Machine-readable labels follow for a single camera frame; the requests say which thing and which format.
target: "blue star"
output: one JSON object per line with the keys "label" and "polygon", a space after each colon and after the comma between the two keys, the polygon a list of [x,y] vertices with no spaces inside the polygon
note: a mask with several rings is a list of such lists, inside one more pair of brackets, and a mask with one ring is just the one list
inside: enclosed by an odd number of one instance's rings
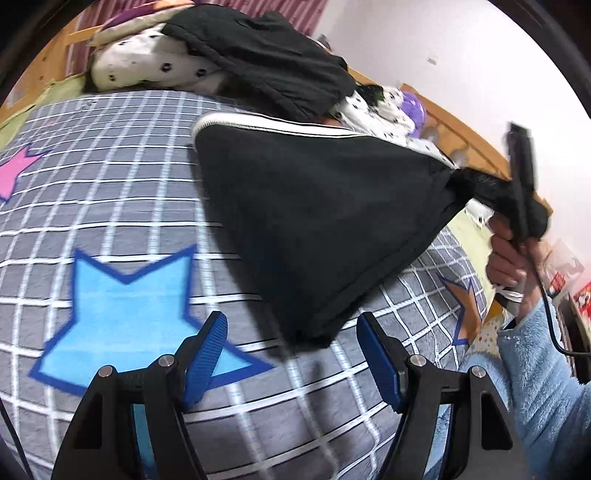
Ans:
{"label": "blue star", "polygon": [[[124,275],[75,250],[70,319],[46,343],[29,375],[83,395],[102,365],[123,372],[174,353],[202,325],[189,313],[195,252],[193,245]],[[226,342],[208,389],[271,368]]]}

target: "gray plaid bed sheet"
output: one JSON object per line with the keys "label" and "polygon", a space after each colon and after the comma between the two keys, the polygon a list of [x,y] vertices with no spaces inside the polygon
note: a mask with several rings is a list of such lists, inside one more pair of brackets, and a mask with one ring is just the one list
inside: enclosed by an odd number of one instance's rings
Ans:
{"label": "gray plaid bed sheet", "polygon": [[[209,278],[193,286],[192,313],[205,319],[220,309],[229,340],[275,365],[208,391],[188,416],[210,479],[349,480],[379,469],[398,416],[381,400],[355,319],[330,348],[286,349],[191,174],[198,163],[192,125],[206,112],[238,110],[230,103],[156,90],[57,103],[33,112],[0,155],[3,163],[29,143],[34,153],[51,150],[21,174],[0,207],[0,397],[39,478],[50,476],[79,402],[28,376],[44,342],[68,319],[69,271],[56,276],[72,262],[71,251],[63,254],[70,244],[131,273],[197,243],[194,262]],[[478,278],[447,228],[400,276],[370,292],[359,312],[372,311],[409,351],[456,369],[467,348],[452,345],[460,306],[438,275],[471,281],[484,314]],[[4,425],[0,433],[9,440]]]}

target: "star pattern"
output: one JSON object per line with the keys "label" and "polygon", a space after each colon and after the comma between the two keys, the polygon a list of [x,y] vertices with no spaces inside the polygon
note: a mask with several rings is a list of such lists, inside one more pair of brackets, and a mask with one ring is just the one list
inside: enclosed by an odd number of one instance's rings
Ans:
{"label": "star pattern", "polygon": [[43,155],[47,154],[47,152],[43,152],[37,155],[29,155],[29,148],[30,145],[23,147],[10,160],[0,165],[0,200],[9,201],[17,186],[18,176]]}
{"label": "star pattern", "polygon": [[[30,376],[83,395],[102,365],[127,371],[147,367],[160,355],[174,353],[202,325],[190,314],[195,252],[193,245],[125,275],[76,250],[70,319],[47,342]],[[271,368],[226,342],[208,388]]]}
{"label": "star pattern", "polygon": [[472,280],[470,280],[467,289],[463,285],[452,282],[441,275],[439,275],[439,280],[441,280],[447,291],[460,304],[453,344],[470,345],[476,338],[482,325],[482,318],[478,311],[478,305],[476,304],[476,295]]}

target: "black clothing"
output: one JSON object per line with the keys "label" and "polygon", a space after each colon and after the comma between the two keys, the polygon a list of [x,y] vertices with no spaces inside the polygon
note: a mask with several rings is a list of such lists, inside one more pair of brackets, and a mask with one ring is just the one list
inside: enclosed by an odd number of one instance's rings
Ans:
{"label": "black clothing", "polygon": [[162,33],[246,81],[280,107],[285,119],[317,119],[355,91],[343,59],[276,12],[250,18],[231,8],[198,5],[172,17]]}
{"label": "black clothing", "polygon": [[[259,124],[238,125],[249,118]],[[343,128],[213,113],[194,135],[204,185],[292,344],[329,343],[354,302],[471,197],[513,218],[508,182]],[[536,205],[541,236],[548,217]]]}

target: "orange star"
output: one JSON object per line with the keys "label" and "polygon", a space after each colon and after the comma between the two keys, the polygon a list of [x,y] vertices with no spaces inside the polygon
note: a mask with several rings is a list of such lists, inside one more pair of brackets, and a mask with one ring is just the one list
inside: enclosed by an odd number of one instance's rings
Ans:
{"label": "orange star", "polygon": [[453,344],[461,345],[467,343],[470,345],[482,326],[482,318],[478,312],[478,305],[476,304],[476,295],[474,294],[474,286],[472,281],[468,284],[468,289],[463,285],[454,283],[451,280],[439,276],[439,280],[443,286],[447,288],[449,293],[460,304],[460,313],[457,316],[457,326],[454,335]]}

